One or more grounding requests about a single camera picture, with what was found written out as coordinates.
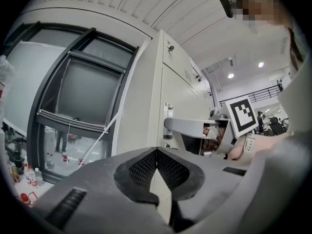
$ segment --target black mesh pad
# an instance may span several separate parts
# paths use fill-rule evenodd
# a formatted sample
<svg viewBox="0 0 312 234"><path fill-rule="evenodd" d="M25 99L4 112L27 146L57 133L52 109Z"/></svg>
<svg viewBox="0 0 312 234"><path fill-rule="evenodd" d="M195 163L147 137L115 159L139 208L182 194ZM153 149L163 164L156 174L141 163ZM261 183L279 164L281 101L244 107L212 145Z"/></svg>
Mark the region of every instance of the black mesh pad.
<svg viewBox="0 0 312 234"><path fill-rule="evenodd" d="M120 164L114 173L114 180L132 201L158 205L158 197L149 192L156 169L171 190L175 202L193 197L205 179L198 166L158 147Z"/></svg>
<svg viewBox="0 0 312 234"><path fill-rule="evenodd" d="M130 178L135 184L149 191L156 170L156 152L152 152L129 168Z"/></svg>
<svg viewBox="0 0 312 234"><path fill-rule="evenodd" d="M157 150L157 168L170 191L184 183L190 176L185 166L159 150Z"/></svg>

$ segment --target black slot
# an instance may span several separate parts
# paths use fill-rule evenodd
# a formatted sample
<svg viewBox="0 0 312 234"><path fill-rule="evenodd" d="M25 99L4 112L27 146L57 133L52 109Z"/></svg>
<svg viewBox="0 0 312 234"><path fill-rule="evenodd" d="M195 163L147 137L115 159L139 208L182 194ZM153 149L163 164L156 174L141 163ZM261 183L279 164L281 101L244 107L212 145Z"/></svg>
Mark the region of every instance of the black slot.
<svg viewBox="0 0 312 234"><path fill-rule="evenodd" d="M232 139L232 141L231 141L231 145L233 145L233 146L234 146L234 145L236 144L236 142L237 142L237 139L235 139L235 138L234 138L234 139Z"/></svg>
<svg viewBox="0 0 312 234"><path fill-rule="evenodd" d="M239 176L244 176L246 173L246 170L237 169L237 168L233 168L233 167L226 167L223 169L223 171L225 171L227 173L239 175Z"/></svg>
<svg viewBox="0 0 312 234"><path fill-rule="evenodd" d="M46 220L62 230L86 194L86 191L80 189L71 190L70 193L46 217Z"/></svg>

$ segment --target person standing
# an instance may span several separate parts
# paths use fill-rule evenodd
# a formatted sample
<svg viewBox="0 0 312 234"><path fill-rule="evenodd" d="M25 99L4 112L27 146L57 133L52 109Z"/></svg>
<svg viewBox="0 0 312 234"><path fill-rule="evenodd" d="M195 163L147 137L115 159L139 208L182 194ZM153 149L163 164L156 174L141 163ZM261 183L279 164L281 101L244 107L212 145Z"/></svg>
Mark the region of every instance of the person standing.
<svg viewBox="0 0 312 234"><path fill-rule="evenodd" d="M63 139L63 143L62 143L62 152L65 153L66 152L66 145L67 145L67 133L62 132L60 130L58 130L57 132L57 146L55 147L55 151L59 152L59 145L60 145L60 139Z"/></svg>
<svg viewBox="0 0 312 234"><path fill-rule="evenodd" d="M263 120L262 120L262 112L258 111L258 123L259 123L259 133L260 135L264 135L264 131L263 131Z"/></svg>

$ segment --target ceiling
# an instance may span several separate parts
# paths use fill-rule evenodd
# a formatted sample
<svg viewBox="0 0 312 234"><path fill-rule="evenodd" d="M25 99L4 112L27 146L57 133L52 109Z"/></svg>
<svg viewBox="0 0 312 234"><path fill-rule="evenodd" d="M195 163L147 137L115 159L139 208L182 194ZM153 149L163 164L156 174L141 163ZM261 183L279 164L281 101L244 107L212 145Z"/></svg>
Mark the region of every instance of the ceiling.
<svg viewBox="0 0 312 234"><path fill-rule="evenodd" d="M256 108L254 111L257 113L258 111L261 111L263 114L269 116L269 115L273 115L273 114L277 114L279 113L280 110L280 104L279 103L275 103L263 108Z"/></svg>
<svg viewBox="0 0 312 234"><path fill-rule="evenodd" d="M246 22L227 18L219 0L32 0L28 6L43 3L103 13L151 37L162 29L218 90L288 65L285 29L259 26L255 34ZM235 60L233 67L228 57ZM262 69L257 67L259 61L265 62ZM227 78L229 72L234 73L233 79Z"/></svg>

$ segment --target railing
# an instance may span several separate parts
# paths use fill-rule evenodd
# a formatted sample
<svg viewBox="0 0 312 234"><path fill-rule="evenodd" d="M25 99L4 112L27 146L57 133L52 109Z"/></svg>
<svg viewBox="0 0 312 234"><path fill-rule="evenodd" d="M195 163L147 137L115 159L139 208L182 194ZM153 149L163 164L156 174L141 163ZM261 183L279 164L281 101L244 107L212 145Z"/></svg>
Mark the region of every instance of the railing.
<svg viewBox="0 0 312 234"><path fill-rule="evenodd" d="M282 91L283 91L283 85L279 84L279 85L275 85L272 87L261 89L261 90L258 90L258 91L255 91L255 92L252 92L249 94L245 94L242 96L248 96L251 103L253 103L253 102L257 102L257 101L261 101L264 99L269 99L269 98L278 96ZM237 97L233 97L230 99L225 99L225 100L219 101L220 106L222 107L224 105L224 103L228 100L240 98L242 96L237 96Z"/></svg>

